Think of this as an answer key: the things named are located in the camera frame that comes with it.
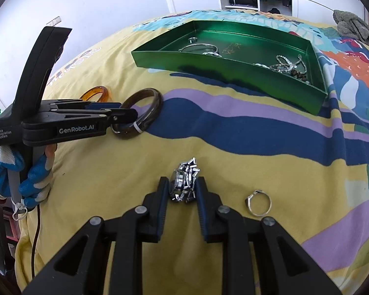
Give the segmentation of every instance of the brown bangle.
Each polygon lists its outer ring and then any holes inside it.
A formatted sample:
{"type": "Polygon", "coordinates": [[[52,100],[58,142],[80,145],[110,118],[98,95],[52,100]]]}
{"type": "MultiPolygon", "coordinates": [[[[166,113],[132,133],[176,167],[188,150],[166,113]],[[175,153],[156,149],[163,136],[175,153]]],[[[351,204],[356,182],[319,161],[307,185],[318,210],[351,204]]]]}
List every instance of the brown bangle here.
{"type": "Polygon", "coordinates": [[[153,102],[145,113],[139,116],[133,124],[111,124],[113,133],[122,138],[130,138],[144,132],[160,114],[163,103],[162,94],[156,89],[142,89],[130,96],[120,106],[120,108],[131,108],[135,103],[151,96],[154,97],[153,102]]]}
{"type": "Polygon", "coordinates": [[[87,92],[85,92],[82,96],[81,96],[81,100],[82,101],[87,101],[89,100],[93,95],[102,93],[100,98],[97,100],[97,102],[108,102],[108,98],[109,98],[109,91],[105,86],[96,86],[90,90],[88,90],[87,92]]]}

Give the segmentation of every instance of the orange pattern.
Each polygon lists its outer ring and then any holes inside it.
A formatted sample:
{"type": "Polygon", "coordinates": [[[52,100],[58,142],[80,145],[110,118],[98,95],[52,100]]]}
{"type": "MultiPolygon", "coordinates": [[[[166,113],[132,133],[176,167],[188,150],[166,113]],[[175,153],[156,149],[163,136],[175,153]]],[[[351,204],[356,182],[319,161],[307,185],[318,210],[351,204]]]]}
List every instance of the orange pattern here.
{"type": "Polygon", "coordinates": [[[362,61],[359,57],[348,55],[343,52],[337,54],[330,51],[323,51],[323,53],[331,59],[337,61],[339,66],[351,73],[357,80],[365,82],[369,88],[369,64],[362,61]]]}

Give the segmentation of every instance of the gloved hand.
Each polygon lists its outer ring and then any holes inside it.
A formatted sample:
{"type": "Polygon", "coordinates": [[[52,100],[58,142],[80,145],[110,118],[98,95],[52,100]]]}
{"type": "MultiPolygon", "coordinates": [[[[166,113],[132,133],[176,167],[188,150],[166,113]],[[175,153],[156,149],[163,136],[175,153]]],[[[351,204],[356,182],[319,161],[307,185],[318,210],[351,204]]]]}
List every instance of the gloved hand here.
{"type": "MultiPolygon", "coordinates": [[[[46,147],[45,153],[29,170],[28,178],[19,186],[19,192],[24,197],[22,202],[27,208],[35,207],[48,196],[56,148],[57,144],[46,147]]],[[[24,167],[24,160],[18,151],[12,150],[9,146],[0,146],[0,199],[11,196],[7,169],[20,172],[24,167]]]]}

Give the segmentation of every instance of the green tray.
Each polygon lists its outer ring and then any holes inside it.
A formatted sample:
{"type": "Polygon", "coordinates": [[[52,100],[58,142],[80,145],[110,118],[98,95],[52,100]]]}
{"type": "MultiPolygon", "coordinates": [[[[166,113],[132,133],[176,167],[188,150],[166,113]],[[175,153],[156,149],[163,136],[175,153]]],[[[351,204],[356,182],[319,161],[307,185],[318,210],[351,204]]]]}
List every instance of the green tray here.
{"type": "Polygon", "coordinates": [[[327,95],[320,64],[310,41],[269,27],[230,21],[191,21],[175,27],[146,42],[131,52],[138,67],[195,74],[261,91],[288,101],[316,115],[327,95]],[[196,43],[213,44],[222,58],[203,55],[213,49],[191,47],[196,43]],[[276,55],[296,62],[298,54],[307,65],[311,84],[267,66],[278,64],[276,55]]]}

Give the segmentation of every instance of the black cable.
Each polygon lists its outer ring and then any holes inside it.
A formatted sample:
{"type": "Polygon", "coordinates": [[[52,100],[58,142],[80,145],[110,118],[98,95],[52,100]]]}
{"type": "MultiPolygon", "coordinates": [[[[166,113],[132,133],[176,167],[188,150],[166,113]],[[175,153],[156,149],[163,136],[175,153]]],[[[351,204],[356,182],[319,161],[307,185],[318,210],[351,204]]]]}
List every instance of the black cable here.
{"type": "Polygon", "coordinates": [[[36,234],[34,235],[33,247],[31,248],[31,278],[35,277],[34,271],[34,257],[36,254],[36,246],[37,246],[37,239],[38,234],[40,233],[40,226],[41,226],[41,212],[40,212],[40,205],[37,205],[37,229],[36,234]]]}

